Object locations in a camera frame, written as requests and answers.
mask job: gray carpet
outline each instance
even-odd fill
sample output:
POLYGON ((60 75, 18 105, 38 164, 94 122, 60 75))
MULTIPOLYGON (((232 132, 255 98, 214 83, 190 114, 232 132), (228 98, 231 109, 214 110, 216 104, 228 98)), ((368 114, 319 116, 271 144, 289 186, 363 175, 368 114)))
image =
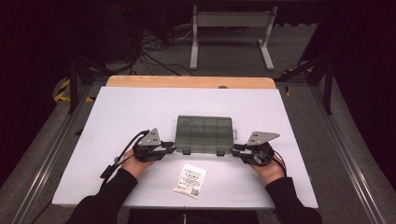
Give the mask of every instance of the gray carpet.
MULTIPOLYGON (((193 73, 196 76, 278 77, 282 71, 296 66, 314 29, 315 26, 285 26, 273 29, 268 49, 275 66, 274 72, 268 72, 265 69, 260 49, 256 43, 260 37, 259 30, 249 29, 241 35, 232 35, 220 30, 205 31, 200 35, 198 70, 193 73)), ((191 42, 188 40, 179 42, 165 51, 150 53, 150 56, 162 63, 177 63, 185 67, 190 65, 190 55, 191 42)), ((172 68, 181 74, 187 74, 180 67, 172 66, 172 68)), ((171 75, 161 66, 152 65, 149 69, 155 75, 171 75)), ((141 63, 136 63, 133 70, 139 75, 149 75, 149 70, 141 63)), ((303 78, 304 76, 298 76, 294 80, 303 78)), ((101 85, 103 82, 95 82, 89 96, 96 96, 101 85)), ((324 223, 370 223, 347 170, 340 160, 332 133, 320 113, 321 105, 315 102, 310 87, 301 82, 278 83, 277 86, 302 152, 306 169, 312 176, 312 185, 318 199, 318 210, 323 216, 324 223), (286 95, 285 85, 290 88, 290 96, 286 95)), ((84 127, 92 106, 93 103, 83 103, 77 120, 66 136, 67 139, 47 184, 33 206, 28 222, 33 220, 53 197, 59 184, 59 178, 62 176, 78 141, 78 136, 75 133, 84 127)), ((67 116, 68 108, 69 103, 58 103, 46 125, 21 158, 6 184, 0 189, 0 223, 11 223, 17 213, 35 174, 55 141, 67 116)), ((396 215, 393 212, 396 209, 395 192, 364 145, 336 86, 334 86, 332 95, 332 112, 380 210, 388 223, 394 222, 396 220, 396 215)), ((50 205, 36 223, 64 223, 72 211, 73 208, 50 205)), ((128 209, 121 209, 119 223, 125 223, 127 217, 128 209)), ((258 218, 260 223, 278 223, 270 210, 258 211, 258 218)))

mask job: person's arm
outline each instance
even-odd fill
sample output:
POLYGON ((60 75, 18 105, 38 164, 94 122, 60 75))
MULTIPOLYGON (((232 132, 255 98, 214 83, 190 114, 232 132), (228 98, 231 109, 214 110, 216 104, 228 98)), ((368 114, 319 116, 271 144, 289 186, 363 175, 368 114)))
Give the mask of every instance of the person's arm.
POLYGON ((117 223, 125 199, 137 185, 137 178, 153 162, 140 162, 135 157, 122 164, 117 174, 94 196, 84 198, 66 223, 117 223))
POLYGON ((250 165, 250 167, 262 178, 281 223, 322 223, 321 215, 317 210, 303 206, 297 198, 292 179, 285 177, 282 168, 277 163, 271 161, 263 167, 255 165, 250 165))

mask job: person's hand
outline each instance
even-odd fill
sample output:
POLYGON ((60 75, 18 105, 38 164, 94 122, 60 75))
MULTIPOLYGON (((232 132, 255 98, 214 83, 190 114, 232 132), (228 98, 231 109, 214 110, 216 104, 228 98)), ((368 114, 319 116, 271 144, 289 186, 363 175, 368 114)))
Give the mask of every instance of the person's hand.
MULTIPOLYGON (((134 155, 133 150, 129 150, 125 152, 123 155, 123 158, 129 157, 134 155)), ((148 161, 148 162, 141 162, 137 158, 132 157, 125 161, 122 165, 121 168, 128 171, 131 175, 133 175, 136 179, 138 179, 143 172, 152 164, 154 161, 148 161)))
MULTIPOLYGON (((282 160, 277 155, 274 155, 274 159, 282 163, 282 160)), ((285 176, 282 167, 280 167, 275 161, 271 161, 266 166, 250 165, 250 167, 259 174, 265 186, 269 185, 274 180, 285 176)))

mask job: white desk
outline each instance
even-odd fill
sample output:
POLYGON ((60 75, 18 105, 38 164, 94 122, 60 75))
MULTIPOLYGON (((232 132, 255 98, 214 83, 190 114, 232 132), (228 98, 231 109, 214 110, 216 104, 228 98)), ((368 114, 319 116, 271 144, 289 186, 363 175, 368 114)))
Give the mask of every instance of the white desk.
MULTIPOLYGON (((52 203, 76 205, 96 194, 99 175, 128 142, 143 130, 158 128, 163 141, 174 141, 178 115, 231 117, 245 143, 252 131, 280 133, 270 143, 285 159, 297 195, 318 207, 304 162, 278 90, 104 87, 93 106, 52 203)), ((125 206, 263 209, 274 207, 251 168, 231 155, 183 156, 175 152, 144 173, 125 206), (173 192, 185 163, 207 170, 198 200, 173 192)))

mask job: black sleeve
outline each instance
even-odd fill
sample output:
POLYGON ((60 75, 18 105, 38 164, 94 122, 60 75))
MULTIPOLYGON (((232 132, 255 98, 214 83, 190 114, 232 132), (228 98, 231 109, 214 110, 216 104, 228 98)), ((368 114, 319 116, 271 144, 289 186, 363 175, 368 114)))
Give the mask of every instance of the black sleeve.
POLYGON ((120 208, 136 185, 133 175, 119 169, 96 195, 77 205, 66 223, 117 223, 120 208))
POLYGON ((322 223, 320 213, 309 207, 304 207, 297 198, 293 181, 290 177, 279 178, 265 187, 276 208, 276 214, 281 223, 322 223))

